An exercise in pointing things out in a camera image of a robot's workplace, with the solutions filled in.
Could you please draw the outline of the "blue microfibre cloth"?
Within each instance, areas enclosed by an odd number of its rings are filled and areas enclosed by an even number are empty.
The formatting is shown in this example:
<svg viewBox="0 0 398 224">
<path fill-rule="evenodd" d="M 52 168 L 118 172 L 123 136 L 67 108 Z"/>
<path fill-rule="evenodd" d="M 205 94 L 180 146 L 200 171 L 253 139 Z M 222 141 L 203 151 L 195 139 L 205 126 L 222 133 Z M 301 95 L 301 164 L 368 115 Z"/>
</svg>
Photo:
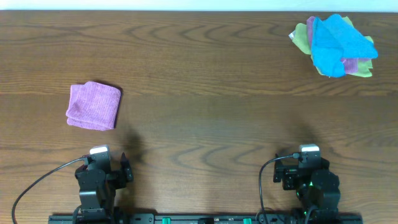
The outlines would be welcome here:
<svg viewBox="0 0 398 224">
<path fill-rule="evenodd" d="M 355 29 L 347 18 L 333 14 L 324 21 L 314 17 L 312 34 L 308 36 L 314 66 L 328 77 L 349 74 L 347 63 L 378 58 L 373 42 Z"/>
</svg>

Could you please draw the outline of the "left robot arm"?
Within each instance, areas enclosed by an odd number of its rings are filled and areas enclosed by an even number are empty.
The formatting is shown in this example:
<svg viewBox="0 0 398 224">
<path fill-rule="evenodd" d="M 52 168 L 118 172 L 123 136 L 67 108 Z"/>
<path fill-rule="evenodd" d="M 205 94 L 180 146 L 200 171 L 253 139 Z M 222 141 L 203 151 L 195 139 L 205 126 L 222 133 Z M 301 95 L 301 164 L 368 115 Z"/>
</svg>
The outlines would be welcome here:
<svg viewBox="0 0 398 224">
<path fill-rule="evenodd" d="M 73 223 L 129 223 L 129 216 L 114 205 L 116 191 L 134 180 L 125 153 L 120 168 L 111 169 L 109 152 L 85 155 L 84 164 L 75 171 L 81 205 L 72 215 Z"/>
</svg>

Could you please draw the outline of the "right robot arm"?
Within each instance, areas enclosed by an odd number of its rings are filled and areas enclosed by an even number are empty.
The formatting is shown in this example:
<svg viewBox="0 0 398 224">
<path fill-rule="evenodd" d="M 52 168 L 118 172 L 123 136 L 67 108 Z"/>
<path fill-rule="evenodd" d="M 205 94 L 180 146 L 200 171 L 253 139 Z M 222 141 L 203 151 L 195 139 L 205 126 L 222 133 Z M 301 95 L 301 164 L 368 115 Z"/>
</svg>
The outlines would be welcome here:
<svg viewBox="0 0 398 224">
<path fill-rule="evenodd" d="M 330 163 L 320 152 L 296 152 L 276 156 L 274 182 L 284 190 L 294 190 L 302 204 L 301 223 L 335 221 L 341 198 L 340 180 L 329 170 Z"/>
</svg>

